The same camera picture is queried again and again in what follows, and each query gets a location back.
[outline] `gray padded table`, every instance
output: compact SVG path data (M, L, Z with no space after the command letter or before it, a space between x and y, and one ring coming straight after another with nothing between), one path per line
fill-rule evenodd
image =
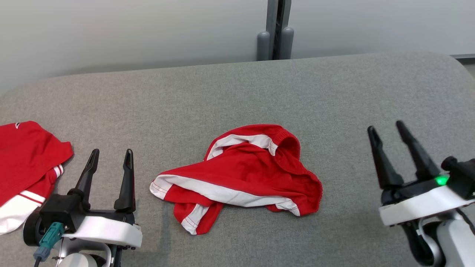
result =
M135 157L142 248L124 267L416 266L399 227L383 226L366 129L375 125L406 180L415 168L394 123L404 120L433 159L475 157L475 80L431 53L368 54L65 76L0 96L0 124L34 120L75 155L57 191L74 187L90 152L99 167L90 202L110 209L127 148ZM149 185L164 170L201 161L210 142L247 124L280 124L322 181L320 210L297 218L226 206L208 234L191 236L173 204ZM475 219L475 210L465 211ZM2 266L33 266L21 230L0 236ZM48 260L40 266L54 266Z

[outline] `red fabric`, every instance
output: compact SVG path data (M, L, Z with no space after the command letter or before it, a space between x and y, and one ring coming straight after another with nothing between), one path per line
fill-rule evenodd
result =
M0 126L0 206L23 190L47 198L57 178L53 168L72 155L70 142L36 122Z
M260 138L268 136L272 145L276 145L275 155L272 155L272 145L261 148L251 144L250 141L241 140L239 136ZM233 139L236 144L216 148L215 144L225 139ZM210 154L222 153L208 159ZM218 185L219 188L233 189L254 196L281 196L290 199L298 209L299 216L316 212L322 198L322 185L317 177L308 171L300 158L300 144L297 138L279 125L249 125L231 130L216 138L208 148L203 162L180 167L162 172L152 182L151 191L158 197L165 193L164 200L175 202L175 218L182 223L186 220L196 227L196 234L208 232L216 220L223 203L214 201L220 199L219 191L207 191L209 184ZM158 184L160 179L166 180L168 176L179 176L203 181L201 186L186 184L182 188L173 184L168 190ZM234 205L239 205L238 200L229 200ZM189 221L188 216L196 204L209 207L199 223ZM252 203L242 203L243 206L252 206ZM266 205L271 211L282 211L275 204Z

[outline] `robotic arm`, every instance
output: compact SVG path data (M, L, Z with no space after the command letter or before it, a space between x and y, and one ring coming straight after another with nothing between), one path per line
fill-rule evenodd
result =
M475 202L475 159L457 162L448 157L442 175L422 145L402 121L396 126L416 166L416 180L404 182L394 170L373 126L368 128L378 175L384 225L400 225L412 255L423 266L475 266L475 228L460 207ZM429 218L439 221L424 224Z
M57 267L120 267L122 251L140 248L142 232L135 224L133 153L128 149L123 163L119 198L114 210L91 210L89 194L97 170L99 150L94 149L77 182L67 195L53 194L39 211L32 213L23 228L28 246L39 247L34 254L37 267L54 248ZM104 251L106 257L81 253Z

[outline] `white wall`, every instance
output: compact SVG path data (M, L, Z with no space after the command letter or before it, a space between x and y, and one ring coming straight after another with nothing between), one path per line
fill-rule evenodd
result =
M382 51L475 54L475 0L294 0L292 58Z
M86 72L254 61L266 0L1 0L0 95Z

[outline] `teal connector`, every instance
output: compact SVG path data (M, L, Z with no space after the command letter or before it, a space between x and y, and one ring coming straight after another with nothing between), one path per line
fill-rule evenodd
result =
M33 254L33 258L40 258L45 261L51 252L53 246L61 240L64 234L64 225L60 222L53 222L39 242L39 248Z

